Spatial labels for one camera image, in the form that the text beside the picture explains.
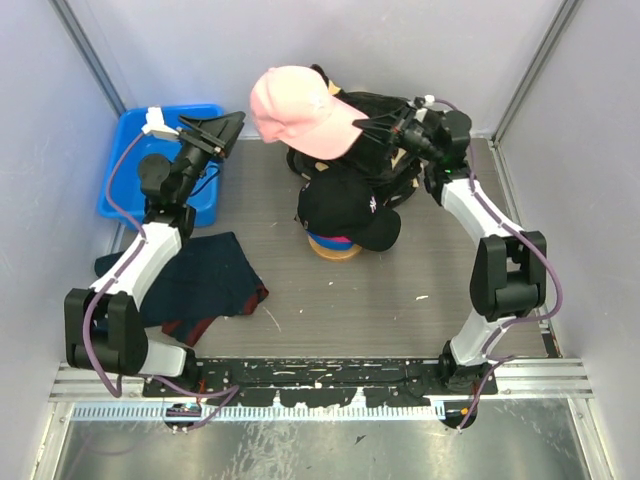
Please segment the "blue plastic bin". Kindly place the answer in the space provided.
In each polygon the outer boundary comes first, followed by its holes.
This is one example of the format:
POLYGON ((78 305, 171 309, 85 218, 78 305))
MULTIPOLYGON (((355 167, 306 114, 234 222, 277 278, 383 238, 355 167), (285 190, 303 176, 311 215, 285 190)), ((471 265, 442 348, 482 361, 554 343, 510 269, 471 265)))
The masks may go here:
MULTIPOLYGON (((176 142, 152 135, 139 136, 147 123, 147 111, 146 107, 135 108, 120 117, 97 204, 101 216, 115 219, 131 231, 144 218, 145 196, 138 176, 140 161, 149 154, 161 154, 174 160, 180 150, 176 142)), ((216 221, 221 173, 220 166, 209 163, 188 200, 188 204, 196 210, 197 228, 211 226, 216 221)))

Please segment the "blue cap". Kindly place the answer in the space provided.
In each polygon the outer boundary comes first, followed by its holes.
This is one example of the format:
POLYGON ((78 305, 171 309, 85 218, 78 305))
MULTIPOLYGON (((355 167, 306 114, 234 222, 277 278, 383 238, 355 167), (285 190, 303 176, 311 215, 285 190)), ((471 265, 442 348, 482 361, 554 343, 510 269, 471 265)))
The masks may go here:
MULTIPOLYGON (((309 237, 310 237, 310 239, 311 239, 311 240, 313 240, 316 244, 318 244, 319 246, 321 246, 321 247, 323 247, 323 248, 326 248, 324 245, 322 245, 322 244, 320 244, 320 243, 318 243, 318 242, 316 241, 316 238, 317 238, 318 236, 320 236, 320 235, 313 234, 313 233, 309 232, 309 233, 308 233, 308 236, 309 236, 309 237)), ((336 251, 346 251, 346 250, 349 250, 349 249, 338 249, 338 250, 336 250, 336 251)))

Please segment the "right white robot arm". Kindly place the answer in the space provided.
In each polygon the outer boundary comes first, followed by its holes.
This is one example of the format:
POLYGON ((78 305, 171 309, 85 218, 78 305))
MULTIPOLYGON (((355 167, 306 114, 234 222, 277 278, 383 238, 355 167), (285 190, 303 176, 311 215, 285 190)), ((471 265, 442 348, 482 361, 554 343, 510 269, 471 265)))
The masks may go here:
POLYGON ((472 310, 445 344, 436 374, 444 390, 462 393, 489 369, 492 350, 509 327, 544 303, 546 239, 512 222, 482 190, 467 159, 471 120, 465 113, 407 105, 353 124, 367 139, 421 160, 427 192, 476 246, 472 310))

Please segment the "wooden hat stand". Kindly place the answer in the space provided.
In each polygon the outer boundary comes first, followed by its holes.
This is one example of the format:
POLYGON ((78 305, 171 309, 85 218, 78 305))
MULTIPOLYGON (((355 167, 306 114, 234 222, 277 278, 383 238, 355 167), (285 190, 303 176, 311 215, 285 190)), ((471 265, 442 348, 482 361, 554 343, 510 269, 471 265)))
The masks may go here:
POLYGON ((312 249, 312 251, 319 256, 320 258, 332 262, 346 262, 352 260, 357 255, 359 255, 362 251, 362 247, 354 244, 352 248, 346 251, 336 251, 323 248, 316 244, 313 240, 308 236, 308 242, 312 249))

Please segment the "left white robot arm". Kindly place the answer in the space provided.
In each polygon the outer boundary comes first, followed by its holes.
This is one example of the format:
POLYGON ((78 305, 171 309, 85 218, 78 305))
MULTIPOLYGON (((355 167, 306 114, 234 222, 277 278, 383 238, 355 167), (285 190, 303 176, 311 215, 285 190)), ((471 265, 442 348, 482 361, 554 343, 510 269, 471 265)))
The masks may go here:
POLYGON ((147 109, 139 137, 176 142, 175 159, 160 153, 143 157, 137 168, 144 216, 133 224, 134 242, 115 264, 87 288, 73 288, 64 299, 67 363, 109 375, 161 376, 178 396, 194 393, 200 372, 184 347, 148 339, 140 308, 146 294, 190 238, 196 210, 188 199, 206 168, 231 153, 244 123, 242 111, 209 118, 182 115, 166 124, 160 107, 147 109))

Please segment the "pink cap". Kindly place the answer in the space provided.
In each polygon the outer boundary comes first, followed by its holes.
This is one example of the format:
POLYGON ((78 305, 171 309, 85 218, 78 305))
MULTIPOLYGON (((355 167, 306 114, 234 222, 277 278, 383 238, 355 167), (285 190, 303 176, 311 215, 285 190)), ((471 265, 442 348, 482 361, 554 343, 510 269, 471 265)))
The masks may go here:
POLYGON ((303 66, 268 69, 249 96, 250 116, 266 143, 282 142, 306 155, 333 160, 361 135, 367 115, 329 92, 322 76, 303 66))

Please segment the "magenta cap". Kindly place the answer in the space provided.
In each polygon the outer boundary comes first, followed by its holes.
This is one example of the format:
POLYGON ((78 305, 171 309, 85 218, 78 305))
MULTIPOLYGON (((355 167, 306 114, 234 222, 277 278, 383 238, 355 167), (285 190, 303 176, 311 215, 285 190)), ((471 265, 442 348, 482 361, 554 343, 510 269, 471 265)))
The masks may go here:
POLYGON ((324 245, 326 248, 331 248, 331 249, 349 249, 353 243, 345 238, 345 237, 321 237, 318 236, 316 238, 316 241, 322 245, 324 245))

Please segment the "black cap white logo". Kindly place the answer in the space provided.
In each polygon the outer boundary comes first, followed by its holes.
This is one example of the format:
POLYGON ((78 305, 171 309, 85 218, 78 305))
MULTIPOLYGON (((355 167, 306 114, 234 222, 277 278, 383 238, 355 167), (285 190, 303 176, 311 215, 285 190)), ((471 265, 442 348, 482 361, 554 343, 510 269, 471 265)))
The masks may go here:
POLYGON ((355 172, 327 169, 299 191, 296 217, 308 233, 344 238, 366 250, 384 252, 394 246, 402 220, 375 196, 355 172))

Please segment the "navy blue cloth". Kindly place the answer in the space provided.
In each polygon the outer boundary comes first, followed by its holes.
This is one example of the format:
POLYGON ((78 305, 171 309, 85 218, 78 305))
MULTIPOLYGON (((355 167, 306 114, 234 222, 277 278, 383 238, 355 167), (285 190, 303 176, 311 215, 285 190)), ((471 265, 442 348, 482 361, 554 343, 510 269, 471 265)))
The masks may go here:
POLYGON ((189 347, 217 318, 251 315, 269 295, 233 232, 188 240, 153 279, 137 280, 127 267, 113 290, 125 287, 145 328, 189 347))

